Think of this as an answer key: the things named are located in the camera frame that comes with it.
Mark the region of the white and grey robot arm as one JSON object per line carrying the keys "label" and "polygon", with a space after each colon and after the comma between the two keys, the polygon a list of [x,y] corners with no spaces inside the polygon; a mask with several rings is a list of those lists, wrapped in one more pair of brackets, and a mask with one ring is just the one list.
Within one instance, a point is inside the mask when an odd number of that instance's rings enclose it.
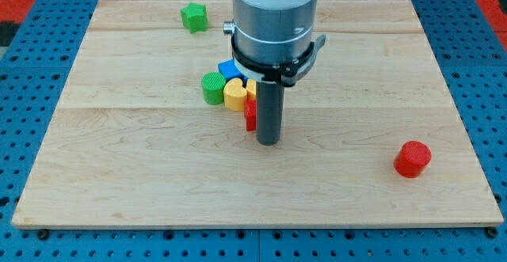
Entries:
{"label": "white and grey robot arm", "polygon": [[233,19],[223,31],[234,49],[262,64],[283,64],[309,47],[317,0],[232,0]]}

